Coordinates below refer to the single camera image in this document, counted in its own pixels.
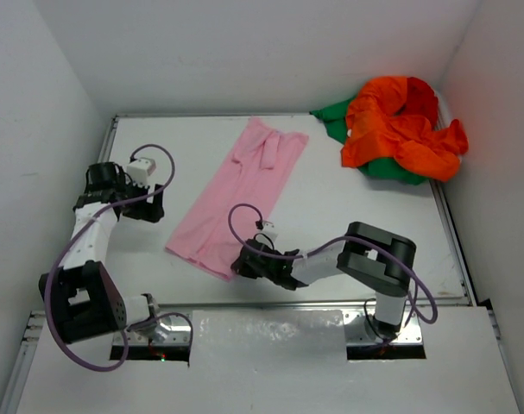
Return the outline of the pink t shirt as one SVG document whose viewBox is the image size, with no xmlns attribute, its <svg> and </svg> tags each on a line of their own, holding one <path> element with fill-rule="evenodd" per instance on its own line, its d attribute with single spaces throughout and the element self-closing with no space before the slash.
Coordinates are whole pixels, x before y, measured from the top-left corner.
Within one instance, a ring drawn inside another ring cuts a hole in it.
<svg viewBox="0 0 524 414">
<path fill-rule="evenodd" d="M 251 204 L 267 218 L 308 143 L 299 132 L 282 132 L 252 117 L 223 163 L 171 234 L 165 249 L 223 280 L 242 245 L 228 225 L 231 208 Z"/>
</svg>

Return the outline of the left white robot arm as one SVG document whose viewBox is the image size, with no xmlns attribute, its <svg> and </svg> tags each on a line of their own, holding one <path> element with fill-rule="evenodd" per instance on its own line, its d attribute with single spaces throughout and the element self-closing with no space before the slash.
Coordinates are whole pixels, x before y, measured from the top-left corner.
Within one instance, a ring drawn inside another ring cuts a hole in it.
<svg viewBox="0 0 524 414">
<path fill-rule="evenodd" d="M 110 234 L 122 216 L 159 222 L 164 217 L 163 194 L 123 207 L 112 205 L 160 189 L 159 184 L 148 184 L 154 170 L 155 161 L 149 158 L 132 158 L 126 167 L 114 162 L 88 167 L 84 192 L 73 207 L 73 232 L 85 232 L 64 254 L 51 287 L 54 327 L 65 344 L 127 325 L 124 300 L 104 266 Z"/>
</svg>

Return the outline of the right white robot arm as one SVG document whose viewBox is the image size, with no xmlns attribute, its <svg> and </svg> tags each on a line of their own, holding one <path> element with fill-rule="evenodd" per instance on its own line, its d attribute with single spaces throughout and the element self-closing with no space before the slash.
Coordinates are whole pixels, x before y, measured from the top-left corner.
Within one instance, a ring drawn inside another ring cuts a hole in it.
<svg viewBox="0 0 524 414">
<path fill-rule="evenodd" d="M 268 279 L 290 291 L 340 273 L 348 275 L 375 293 L 375 312 L 366 316 L 366 326 L 375 338 L 390 342 L 401 330 L 416 244 L 361 222 L 351 223 L 345 236 L 304 256 L 298 250 L 280 253 L 248 239 L 230 269 L 244 278 Z"/>
</svg>

